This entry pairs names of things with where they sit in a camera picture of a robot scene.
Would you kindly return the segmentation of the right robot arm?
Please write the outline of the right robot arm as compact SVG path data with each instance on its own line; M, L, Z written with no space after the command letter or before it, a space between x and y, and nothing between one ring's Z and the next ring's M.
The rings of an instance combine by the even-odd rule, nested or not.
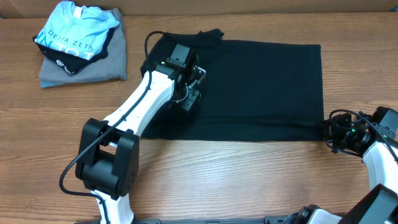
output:
M373 114L334 110L324 120L323 129L325 144L333 153L361 158L368 172L369 192L344 215L309 205L283 222L397 224L397 111L383 106Z

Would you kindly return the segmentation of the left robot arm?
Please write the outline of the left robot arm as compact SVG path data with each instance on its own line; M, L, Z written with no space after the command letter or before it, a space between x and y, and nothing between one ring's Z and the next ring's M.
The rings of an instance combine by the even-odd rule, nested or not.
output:
M104 120L89 119L82 130L75 175L96 196L100 223L132 223L129 191L139 169L139 139L166 106L183 113L200 97L205 70L192 47L177 44L170 57L149 69L132 95Z

